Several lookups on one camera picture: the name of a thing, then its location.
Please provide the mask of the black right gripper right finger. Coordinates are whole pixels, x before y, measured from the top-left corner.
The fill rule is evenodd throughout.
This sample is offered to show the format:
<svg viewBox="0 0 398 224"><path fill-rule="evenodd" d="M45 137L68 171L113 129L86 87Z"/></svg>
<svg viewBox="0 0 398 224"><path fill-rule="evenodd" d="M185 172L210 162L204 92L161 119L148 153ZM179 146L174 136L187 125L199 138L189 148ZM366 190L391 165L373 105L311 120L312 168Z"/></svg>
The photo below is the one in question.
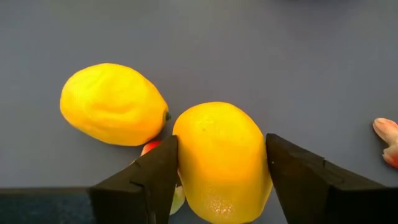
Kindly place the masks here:
<svg viewBox="0 0 398 224"><path fill-rule="evenodd" d="M398 224L398 187L266 135L267 163L288 224Z"/></svg>

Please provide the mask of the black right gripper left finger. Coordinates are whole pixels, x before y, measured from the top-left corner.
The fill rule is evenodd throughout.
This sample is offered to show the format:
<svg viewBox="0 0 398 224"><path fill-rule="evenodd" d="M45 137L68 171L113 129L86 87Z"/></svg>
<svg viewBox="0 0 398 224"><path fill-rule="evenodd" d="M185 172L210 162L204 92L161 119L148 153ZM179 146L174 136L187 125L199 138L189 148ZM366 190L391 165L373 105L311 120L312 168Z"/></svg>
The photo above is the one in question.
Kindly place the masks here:
<svg viewBox="0 0 398 224"><path fill-rule="evenodd" d="M89 188L97 224L168 224L178 175L169 136L131 165Z"/></svg>

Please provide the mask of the yellow-orange toy mango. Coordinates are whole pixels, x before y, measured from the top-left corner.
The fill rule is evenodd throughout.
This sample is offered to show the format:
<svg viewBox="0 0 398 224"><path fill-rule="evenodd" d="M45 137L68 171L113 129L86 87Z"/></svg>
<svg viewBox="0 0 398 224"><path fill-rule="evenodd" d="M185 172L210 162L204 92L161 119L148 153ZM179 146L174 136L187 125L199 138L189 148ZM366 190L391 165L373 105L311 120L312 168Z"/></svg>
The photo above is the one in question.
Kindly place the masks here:
<svg viewBox="0 0 398 224"><path fill-rule="evenodd" d="M192 106L175 121L178 171L190 208L213 224L258 218L272 190L257 124L231 103Z"/></svg>

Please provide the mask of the brown cap toy mushroom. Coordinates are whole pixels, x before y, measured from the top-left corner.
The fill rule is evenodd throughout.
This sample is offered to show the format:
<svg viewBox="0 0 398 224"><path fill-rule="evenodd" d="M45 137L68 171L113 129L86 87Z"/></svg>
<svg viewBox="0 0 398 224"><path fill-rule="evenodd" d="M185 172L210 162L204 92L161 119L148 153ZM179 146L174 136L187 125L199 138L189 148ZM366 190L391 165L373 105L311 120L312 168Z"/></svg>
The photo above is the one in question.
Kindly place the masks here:
<svg viewBox="0 0 398 224"><path fill-rule="evenodd" d="M398 124L386 118L376 118L373 121L376 134L387 143L382 157L387 164L398 169Z"/></svg>

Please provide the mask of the pale white toy mushroom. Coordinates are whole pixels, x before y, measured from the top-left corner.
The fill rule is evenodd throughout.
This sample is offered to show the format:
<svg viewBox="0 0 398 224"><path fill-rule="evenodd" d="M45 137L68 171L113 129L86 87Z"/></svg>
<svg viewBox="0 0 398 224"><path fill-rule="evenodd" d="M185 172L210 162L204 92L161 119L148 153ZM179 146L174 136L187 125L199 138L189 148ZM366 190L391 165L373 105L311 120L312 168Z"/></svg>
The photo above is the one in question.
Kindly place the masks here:
<svg viewBox="0 0 398 224"><path fill-rule="evenodd" d="M177 213L184 204L184 202L185 202L185 192L183 186L176 185L169 215L171 216Z"/></svg>

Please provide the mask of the red cap toy mushroom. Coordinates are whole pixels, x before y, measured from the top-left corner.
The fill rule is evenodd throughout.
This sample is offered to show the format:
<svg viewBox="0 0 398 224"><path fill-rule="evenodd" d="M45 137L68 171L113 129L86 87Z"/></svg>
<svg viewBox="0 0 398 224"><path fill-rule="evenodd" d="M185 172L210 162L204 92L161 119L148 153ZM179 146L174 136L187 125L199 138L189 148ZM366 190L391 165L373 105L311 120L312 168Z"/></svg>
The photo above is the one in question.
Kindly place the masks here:
<svg viewBox="0 0 398 224"><path fill-rule="evenodd" d="M161 142L162 142L161 140L154 140L145 144L144 147L142 148L141 156L156 148Z"/></svg>

